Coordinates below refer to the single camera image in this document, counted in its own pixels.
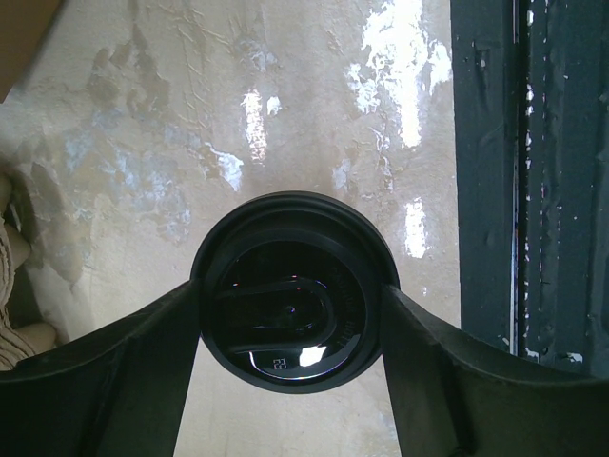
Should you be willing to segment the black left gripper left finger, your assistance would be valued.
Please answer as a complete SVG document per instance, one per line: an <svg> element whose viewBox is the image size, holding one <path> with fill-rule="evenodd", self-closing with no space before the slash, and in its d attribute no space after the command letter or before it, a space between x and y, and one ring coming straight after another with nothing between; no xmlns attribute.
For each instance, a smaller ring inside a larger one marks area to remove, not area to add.
<svg viewBox="0 0 609 457"><path fill-rule="evenodd" d="M170 456L199 341L200 282L1 375L4 456Z"/></svg>

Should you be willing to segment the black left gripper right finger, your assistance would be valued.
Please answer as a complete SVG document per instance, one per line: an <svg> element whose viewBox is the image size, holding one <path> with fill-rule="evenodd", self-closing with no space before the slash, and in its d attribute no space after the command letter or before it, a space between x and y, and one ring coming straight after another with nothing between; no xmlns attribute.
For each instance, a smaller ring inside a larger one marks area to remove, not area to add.
<svg viewBox="0 0 609 457"><path fill-rule="evenodd" d="M381 347L404 456L605 456L608 382L527 362L383 289Z"/></svg>

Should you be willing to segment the black cup lid top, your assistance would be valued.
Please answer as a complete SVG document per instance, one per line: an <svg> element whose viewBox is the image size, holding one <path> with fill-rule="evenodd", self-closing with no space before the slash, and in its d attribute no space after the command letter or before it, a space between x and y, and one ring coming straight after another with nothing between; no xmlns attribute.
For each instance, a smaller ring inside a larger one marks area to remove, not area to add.
<svg viewBox="0 0 609 457"><path fill-rule="evenodd" d="M391 251L349 205L311 191L263 195L206 235L191 269L200 329L226 370L286 394L342 386L381 353L384 286L399 284Z"/></svg>

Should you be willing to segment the brown white paper bag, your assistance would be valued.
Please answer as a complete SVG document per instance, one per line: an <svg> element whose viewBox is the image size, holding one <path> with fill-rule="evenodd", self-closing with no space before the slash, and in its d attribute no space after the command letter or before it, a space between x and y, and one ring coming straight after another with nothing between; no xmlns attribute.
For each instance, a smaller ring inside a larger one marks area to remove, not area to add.
<svg viewBox="0 0 609 457"><path fill-rule="evenodd" d="M63 0L1 2L2 104L29 78L65 4Z"/></svg>

